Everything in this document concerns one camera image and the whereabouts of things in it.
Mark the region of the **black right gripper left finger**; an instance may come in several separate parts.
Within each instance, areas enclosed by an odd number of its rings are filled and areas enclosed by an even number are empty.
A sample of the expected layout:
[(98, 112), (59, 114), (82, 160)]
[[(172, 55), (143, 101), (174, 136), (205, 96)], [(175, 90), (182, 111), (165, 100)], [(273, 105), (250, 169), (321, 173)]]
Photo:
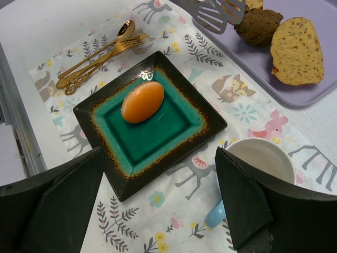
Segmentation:
[(1, 187), (1, 252), (80, 252), (106, 157), (97, 147)]

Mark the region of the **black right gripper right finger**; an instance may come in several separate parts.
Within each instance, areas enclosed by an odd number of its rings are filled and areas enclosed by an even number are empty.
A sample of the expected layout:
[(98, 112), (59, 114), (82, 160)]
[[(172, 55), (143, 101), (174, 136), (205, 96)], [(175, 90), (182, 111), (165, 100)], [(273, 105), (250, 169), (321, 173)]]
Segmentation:
[(336, 196), (265, 173), (223, 148), (217, 178), (238, 252), (336, 252)]

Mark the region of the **orange glazed bread roll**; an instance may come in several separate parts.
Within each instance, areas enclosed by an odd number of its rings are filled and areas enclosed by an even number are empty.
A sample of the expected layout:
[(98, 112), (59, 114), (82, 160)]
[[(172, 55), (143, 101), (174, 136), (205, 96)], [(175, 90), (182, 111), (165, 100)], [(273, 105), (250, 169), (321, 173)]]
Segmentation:
[(164, 100), (164, 88), (159, 82), (145, 82), (133, 89), (124, 99), (122, 118), (128, 123), (140, 123), (150, 118)]

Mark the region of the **silver serving tongs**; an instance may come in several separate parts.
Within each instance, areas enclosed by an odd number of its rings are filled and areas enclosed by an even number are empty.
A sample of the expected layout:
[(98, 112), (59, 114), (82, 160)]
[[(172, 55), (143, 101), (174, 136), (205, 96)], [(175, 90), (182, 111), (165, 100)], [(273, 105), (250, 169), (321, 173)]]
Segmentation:
[(171, 0), (188, 12), (199, 26), (215, 34), (223, 34), (227, 24), (239, 24), (246, 10), (245, 1), (189, 1)]

